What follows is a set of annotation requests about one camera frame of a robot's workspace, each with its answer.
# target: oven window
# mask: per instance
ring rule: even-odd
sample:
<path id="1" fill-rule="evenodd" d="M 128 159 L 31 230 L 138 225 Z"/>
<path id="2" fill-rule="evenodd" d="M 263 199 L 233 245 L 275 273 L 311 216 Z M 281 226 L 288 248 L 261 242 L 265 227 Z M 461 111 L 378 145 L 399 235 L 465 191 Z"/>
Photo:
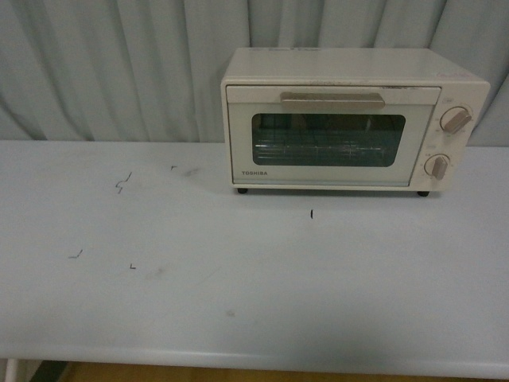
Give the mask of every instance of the oven window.
<path id="1" fill-rule="evenodd" d="M 404 126 L 402 115 L 257 114 L 253 161 L 261 166 L 388 167 Z"/>

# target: table surface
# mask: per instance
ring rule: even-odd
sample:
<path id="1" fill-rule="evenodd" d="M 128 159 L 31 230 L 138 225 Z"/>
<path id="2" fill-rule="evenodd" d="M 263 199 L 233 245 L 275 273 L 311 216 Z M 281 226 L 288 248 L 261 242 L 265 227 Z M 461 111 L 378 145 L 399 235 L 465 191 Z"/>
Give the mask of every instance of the table surface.
<path id="1" fill-rule="evenodd" d="M 509 377 L 509 149 L 427 198 L 238 195 L 226 165 L 0 142 L 0 357 Z"/>

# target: oven door handle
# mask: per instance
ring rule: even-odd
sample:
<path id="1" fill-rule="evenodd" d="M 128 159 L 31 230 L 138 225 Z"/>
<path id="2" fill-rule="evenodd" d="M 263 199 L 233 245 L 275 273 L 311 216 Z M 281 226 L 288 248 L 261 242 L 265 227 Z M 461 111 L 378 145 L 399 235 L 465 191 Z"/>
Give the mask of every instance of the oven door handle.
<path id="1" fill-rule="evenodd" d="M 283 107 L 299 110 L 361 110 L 383 109 L 385 102 L 378 93 L 366 94 L 320 94 L 291 93 L 281 94 Z"/>

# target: toaster oven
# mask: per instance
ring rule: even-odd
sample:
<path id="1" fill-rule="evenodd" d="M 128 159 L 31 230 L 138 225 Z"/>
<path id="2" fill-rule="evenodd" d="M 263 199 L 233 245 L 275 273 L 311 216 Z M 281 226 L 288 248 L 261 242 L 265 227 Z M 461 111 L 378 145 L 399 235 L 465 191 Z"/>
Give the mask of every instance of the toaster oven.
<path id="1" fill-rule="evenodd" d="M 231 185 L 447 189 L 488 90 L 428 49 L 237 49 L 221 83 Z"/>

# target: dial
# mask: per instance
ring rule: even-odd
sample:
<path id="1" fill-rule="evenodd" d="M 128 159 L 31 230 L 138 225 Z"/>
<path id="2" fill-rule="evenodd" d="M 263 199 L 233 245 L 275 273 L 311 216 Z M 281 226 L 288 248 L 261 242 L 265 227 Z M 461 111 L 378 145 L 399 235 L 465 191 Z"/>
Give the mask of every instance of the dial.
<path id="1" fill-rule="evenodd" d="M 453 107 L 444 113 L 440 119 L 440 126 L 443 131 L 455 134 L 470 121 L 472 121 L 472 116 L 467 109 L 464 107 Z"/>
<path id="2" fill-rule="evenodd" d="M 426 161 L 424 171 L 438 181 L 441 181 L 444 178 L 447 167 L 449 167 L 449 158 L 443 154 L 438 154 Z"/>

